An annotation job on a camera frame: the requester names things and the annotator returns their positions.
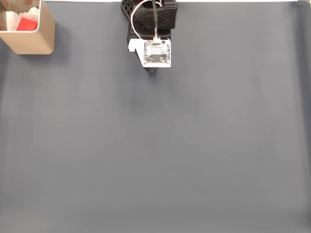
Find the black cable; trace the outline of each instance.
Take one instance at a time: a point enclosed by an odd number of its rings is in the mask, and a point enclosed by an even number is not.
[[[156,0],[152,0],[152,7],[154,9],[155,27],[157,28],[158,18],[157,18],[157,10],[156,10]]]

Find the gray fabric backdrop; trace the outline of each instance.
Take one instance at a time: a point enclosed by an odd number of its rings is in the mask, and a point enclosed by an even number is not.
[[[119,3],[48,3],[55,52],[0,42],[1,233],[310,233],[310,5],[181,3],[172,68]]]

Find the red object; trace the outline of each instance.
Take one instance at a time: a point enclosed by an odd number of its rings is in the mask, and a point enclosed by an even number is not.
[[[35,31],[37,27],[38,22],[27,18],[21,18],[16,31]]]

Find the table surface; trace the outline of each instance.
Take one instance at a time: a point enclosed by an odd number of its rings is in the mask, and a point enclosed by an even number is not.
[[[310,233],[306,3],[180,3],[172,68],[119,3],[48,3],[55,51],[0,42],[1,233]]]

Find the gray surface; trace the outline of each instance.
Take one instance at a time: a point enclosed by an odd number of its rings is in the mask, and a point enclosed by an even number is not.
[[[51,56],[0,43],[1,233],[311,232],[309,5],[179,4],[156,77],[118,3],[48,6]]]

